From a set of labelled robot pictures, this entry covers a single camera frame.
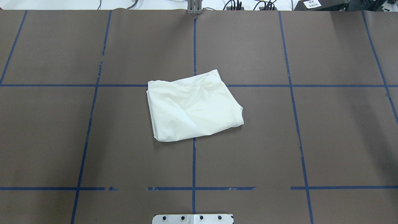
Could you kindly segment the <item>cream long-sleeve printed shirt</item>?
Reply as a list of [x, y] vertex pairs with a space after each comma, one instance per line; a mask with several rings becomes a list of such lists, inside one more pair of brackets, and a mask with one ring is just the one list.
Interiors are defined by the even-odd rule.
[[149, 81], [146, 94], [154, 138], [160, 142], [210, 136], [244, 124], [243, 107], [217, 69], [172, 82]]

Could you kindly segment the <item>black power adapter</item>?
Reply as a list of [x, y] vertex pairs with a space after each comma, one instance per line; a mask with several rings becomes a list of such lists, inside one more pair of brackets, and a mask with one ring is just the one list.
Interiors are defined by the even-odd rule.
[[349, 0], [300, 0], [293, 8], [294, 11], [341, 11]]

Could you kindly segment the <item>aluminium frame post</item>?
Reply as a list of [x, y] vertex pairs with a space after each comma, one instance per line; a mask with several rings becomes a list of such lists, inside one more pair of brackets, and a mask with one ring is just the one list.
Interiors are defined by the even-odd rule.
[[187, 13], [190, 15], [199, 15], [203, 12], [202, 0], [186, 0]]

